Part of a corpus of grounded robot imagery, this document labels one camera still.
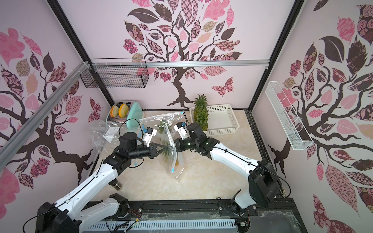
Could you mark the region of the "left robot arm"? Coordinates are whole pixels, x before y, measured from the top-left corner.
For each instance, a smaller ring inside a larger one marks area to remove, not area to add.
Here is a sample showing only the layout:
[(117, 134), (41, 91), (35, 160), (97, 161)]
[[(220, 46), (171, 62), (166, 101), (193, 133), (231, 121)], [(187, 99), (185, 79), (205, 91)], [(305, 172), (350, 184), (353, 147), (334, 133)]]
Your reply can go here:
[(119, 146), (103, 160), (97, 171), (90, 175), (66, 196), (54, 204), (44, 203), (37, 212), (37, 233), (81, 233), (95, 223), (121, 211), (127, 214), (126, 198), (111, 195), (100, 204), (85, 206), (106, 185), (117, 185), (117, 177), (130, 165), (132, 160), (160, 155), (166, 145), (146, 144), (136, 133), (128, 132), (119, 137)]

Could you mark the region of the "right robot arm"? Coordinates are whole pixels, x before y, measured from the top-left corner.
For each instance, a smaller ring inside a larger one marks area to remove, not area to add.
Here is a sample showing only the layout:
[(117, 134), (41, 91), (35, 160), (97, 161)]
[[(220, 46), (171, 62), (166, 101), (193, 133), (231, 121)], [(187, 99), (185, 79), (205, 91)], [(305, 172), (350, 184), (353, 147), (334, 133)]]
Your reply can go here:
[(268, 160), (258, 161), (229, 149), (219, 140), (207, 137), (196, 122), (189, 125), (179, 122), (174, 129), (180, 135), (174, 140), (177, 152), (191, 150), (225, 164), (247, 179), (248, 189), (239, 191), (231, 200), (238, 209), (246, 209), (256, 204), (269, 207), (280, 193), (282, 187), (280, 177)]

